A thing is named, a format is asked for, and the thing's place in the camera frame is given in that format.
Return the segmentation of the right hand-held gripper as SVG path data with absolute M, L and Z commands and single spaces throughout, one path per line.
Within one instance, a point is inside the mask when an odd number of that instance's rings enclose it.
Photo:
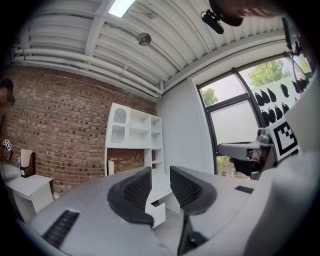
M 229 162 L 234 165 L 235 171 L 246 176 L 260 176 L 263 171 L 277 167 L 298 151 L 297 138 L 285 119 L 259 128 L 255 142 L 218 145 L 221 155 L 231 157 Z

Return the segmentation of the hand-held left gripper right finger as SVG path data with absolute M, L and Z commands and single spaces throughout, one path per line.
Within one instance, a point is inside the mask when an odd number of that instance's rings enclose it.
M 170 167 L 170 188 L 183 211 L 183 223 L 177 248 L 178 255 L 198 248 L 208 239 L 196 229 L 192 217 L 204 214 L 215 202 L 217 191 L 181 166 Z

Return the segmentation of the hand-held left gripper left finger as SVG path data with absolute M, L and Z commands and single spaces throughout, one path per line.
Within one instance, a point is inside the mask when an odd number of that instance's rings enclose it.
M 143 170 L 113 184 L 108 191 L 110 208 L 123 220 L 132 224 L 154 225 L 154 219 L 145 212 L 152 190 L 152 168 Z

